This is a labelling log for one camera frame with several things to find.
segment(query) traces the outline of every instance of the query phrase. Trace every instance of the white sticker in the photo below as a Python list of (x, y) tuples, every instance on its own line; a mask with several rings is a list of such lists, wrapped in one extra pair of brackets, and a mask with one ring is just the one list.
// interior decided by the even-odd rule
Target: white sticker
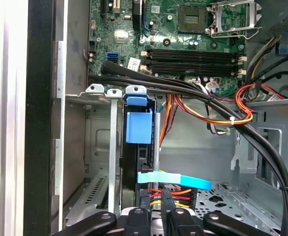
[(157, 13), (157, 14), (159, 14), (159, 13), (160, 13), (160, 6), (154, 6), (154, 5), (152, 5), (150, 11), (151, 11), (151, 13)]
[(273, 94), (268, 101), (277, 101), (277, 100), (281, 100), (277, 95)]
[(128, 69), (130, 70), (134, 70), (134, 71), (138, 71), (139, 66), (141, 64), (141, 60), (140, 59), (136, 59), (136, 58), (130, 58), (129, 59), (129, 63), (128, 63)]
[(142, 70), (140, 70), (140, 73), (145, 74), (145, 75), (151, 75), (153, 72), (151, 72), (149, 70), (142, 69)]
[(212, 81), (208, 82), (205, 88), (209, 91), (215, 92), (217, 89), (219, 89), (219, 85), (216, 83), (216, 81)]

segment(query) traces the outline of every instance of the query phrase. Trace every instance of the motherboard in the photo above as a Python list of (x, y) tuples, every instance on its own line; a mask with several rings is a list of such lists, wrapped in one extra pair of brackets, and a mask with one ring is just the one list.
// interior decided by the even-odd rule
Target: motherboard
[[(212, 38), (208, 6), (213, 0), (92, 0), (89, 22), (90, 72), (101, 73), (105, 60), (153, 76), (206, 84), (226, 96), (238, 87), (245, 54), (241, 37)], [(224, 7), (223, 29), (246, 24), (245, 5)]]

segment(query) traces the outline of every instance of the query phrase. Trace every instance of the blue sata port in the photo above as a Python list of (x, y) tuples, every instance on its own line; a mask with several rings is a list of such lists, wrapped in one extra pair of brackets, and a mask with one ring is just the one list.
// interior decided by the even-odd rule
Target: blue sata port
[(107, 53), (107, 60), (117, 63), (119, 60), (119, 53)]

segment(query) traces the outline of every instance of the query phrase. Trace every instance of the black ram slot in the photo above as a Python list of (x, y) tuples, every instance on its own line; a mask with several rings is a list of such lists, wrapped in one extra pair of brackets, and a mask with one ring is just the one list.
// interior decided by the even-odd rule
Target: black ram slot
[(219, 64), (237, 64), (237, 54), (200, 52), (200, 51), (179, 51), (150, 49), (149, 56), (152, 60), (166, 61), (193, 61), (197, 63), (219, 63)]
[(217, 56), (232, 56), (235, 57), (235, 53), (220, 53), (220, 52), (205, 52), (205, 51), (188, 51), (188, 50), (168, 50), (168, 49), (152, 49), (148, 50), (149, 53), (190, 53), (190, 54), (203, 54), (203, 55), (217, 55)]
[(181, 50), (164, 50), (164, 49), (151, 49), (148, 50), (150, 54), (162, 55), (195, 55), (195, 56), (209, 56), (209, 57), (224, 57), (224, 58), (237, 58), (235, 53), (218, 53), (218, 52), (202, 52), (202, 51), (181, 51)]
[(237, 66), (223, 65), (198, 65), (192, 63), (166, 63), (153, 62), (150, 66), (153, 73), (159, 74), (181, 74), (187, 70), (194, 70), (195, 75), (202, 76), (231, 76), (236, 74)]
[(233, 64), (231, 61), (232, 59), (228, 60), (226, 58), (211, 58), (211, 57), (196, 57), (193, 55), (161, 55), (161, 56), (156, 56), (151, 55), (152, 60), (166, 60), (166, 61), (194, 61), (194, 62), (199, 62), (199, 63), (218, 63), (218, 64)]

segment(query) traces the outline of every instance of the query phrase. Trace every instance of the green circuit board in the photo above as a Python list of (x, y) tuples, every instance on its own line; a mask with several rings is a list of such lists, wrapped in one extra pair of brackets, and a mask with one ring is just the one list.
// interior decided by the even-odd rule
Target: green circuit board
[[(100, 73), (101, 64), (106, 60), (106, 54), (118, 53), (121, 66), (127, 67), (130, 57), (141, 59), (141, 51), (146, 45), (156, 49), (192, 50), (208, 52), (225, 52), (245, 54), (245, 41), (238, 38), (232, 42), (230, 38), (213, 39), (202, 32), (180, 32), (180, 7), (191, 6), (205, 9), (213, 0), (146, 0), (146, 13), (144, 21), (154, 22), (153, 34), (143, 29), (141, 32), (134, 31), (132, 25), (132, 1), (120, 0), (120, 13), (106, 11), (101, 16), (102, 4), (108, 7), (111, 0), (92, 0), (90, 4), (89, 21), (89, 50), (96, 52), (95, 61), (89, 63), (88, 68), (93, 73)], [(222, 15), (223, 29), (242, 27), (246, 25), (245, 5), (225, 7)], [(191, 21), (198, 21), (199, 17), (192, 17)], [(204, 25), (211, 24), (205, 17)], [(170, 46), (163, 44), (164, 39), (171, 41)], [(197, 46), (191, 47), (189, 41), (198, 41)], [(219, 95), (227, 95), (237, 88), (239, 77), (221, 77), (220, 88), (216, 90)]]

